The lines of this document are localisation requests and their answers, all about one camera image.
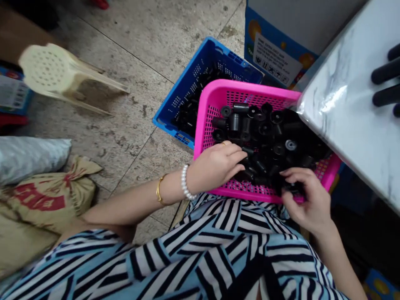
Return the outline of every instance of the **beige plastic stool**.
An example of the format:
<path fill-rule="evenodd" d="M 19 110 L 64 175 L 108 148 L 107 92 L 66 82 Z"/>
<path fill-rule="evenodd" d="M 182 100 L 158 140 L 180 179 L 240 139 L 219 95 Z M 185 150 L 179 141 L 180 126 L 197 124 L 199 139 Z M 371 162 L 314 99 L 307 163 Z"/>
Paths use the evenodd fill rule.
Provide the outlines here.
<path fill-rule="evenodd" d="M 130 93 L 129 87 L 101 75 L 102 70 L 79 60 L 72 53 L 54 44 L 31 45 L 22 53 L 19 64 L 24 70 L 24 82 L 36 93 L 67 101 L 89 110 L 110 115 L 78 99 L 82 81 L 92 79 Z"/>

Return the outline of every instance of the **pink plastic basket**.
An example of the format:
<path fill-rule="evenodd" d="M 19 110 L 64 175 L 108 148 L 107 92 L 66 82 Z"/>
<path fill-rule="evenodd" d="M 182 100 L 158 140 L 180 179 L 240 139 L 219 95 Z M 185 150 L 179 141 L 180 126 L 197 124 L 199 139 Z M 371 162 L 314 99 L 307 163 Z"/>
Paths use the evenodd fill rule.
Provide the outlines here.
<path fill-rule="evenodd" d="M 222 106 L 233 106 L 234 102 L 246 102 L 260 108 L 262 104 L 269 102 L 272 104 L 274 110 L 281 110 L 292 106 L 299 99 L 300 95 L 301 93 L 299 92 L 247 82 L 225 79 L 212 81 L 204 88 L 200 97 L 194 159 L 196 159 L 204 149 L 214 144 L 214 140 L 211 136 L 214 130 L 211 125 L 211 120 L 213 117 L 220 116 Z M 315 173 L 326 190 L 329 190 L 335 179 L 340 163 L 339 157 L 335 154 L 332 154 L 329 159 L 322 160 L 318 163 Z M 247 182 L 241 183 L 234 179 L 210 191 L 210 193 L 246 200 L 282 203 L 281 198 L 276 195 L 273 189 L 265 186 L 254 186 Z M 295 200 L 298 202 L 303 201 L 302 198 L 296 198 Z"/>

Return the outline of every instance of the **blue and white striped dress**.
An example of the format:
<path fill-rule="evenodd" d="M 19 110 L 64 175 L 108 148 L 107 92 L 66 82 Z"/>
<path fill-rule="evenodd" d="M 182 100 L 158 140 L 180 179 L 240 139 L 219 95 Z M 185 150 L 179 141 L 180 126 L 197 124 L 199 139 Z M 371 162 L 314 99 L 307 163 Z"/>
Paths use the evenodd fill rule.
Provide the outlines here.
<path fill-rule="evenodd" d="M 282 205 L 204 193 L 143 246 L 102 229 L 70 237 L 2 299 L 255 299 L 258 286 L 262 299 L 346 298 L 287 217 Z"/>

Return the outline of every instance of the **woman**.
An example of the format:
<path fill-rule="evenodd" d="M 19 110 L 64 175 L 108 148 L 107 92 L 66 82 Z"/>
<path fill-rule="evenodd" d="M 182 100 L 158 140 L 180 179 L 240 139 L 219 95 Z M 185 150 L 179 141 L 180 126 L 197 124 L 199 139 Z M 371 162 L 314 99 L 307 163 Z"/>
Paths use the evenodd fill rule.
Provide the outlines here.
<path fill-rule="evenodd" d="M 282 172 L 304 184 L 307 202 L 298 205 L 288 191 L 282 199 L 316 238 L 319 257 L 285 225 L 282 205 L 204 193 L 243 170 L 246 156 L 225 141 L 183 171 L 94 206 L 4 298 L 366 299 L 330 218 L 330 196 L 312 171 Z M 185 197 L 194 200 L 170 232 L 130 244 L 135 224 Z"/>

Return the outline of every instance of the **marble table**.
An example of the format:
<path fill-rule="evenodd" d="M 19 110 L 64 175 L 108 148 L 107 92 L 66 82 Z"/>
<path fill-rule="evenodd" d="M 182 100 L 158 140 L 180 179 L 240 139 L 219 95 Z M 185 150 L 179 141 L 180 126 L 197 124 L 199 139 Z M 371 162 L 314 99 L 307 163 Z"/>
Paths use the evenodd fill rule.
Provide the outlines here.
<path fill-rule="evenodd" d="M 394 105 L 375 107 L 371 72 L 400 43 L 400 1 L 370 0 L 315 64 L 303 91 L 301 118 L 380 197 L 400 213 L 400 118 Z"/>

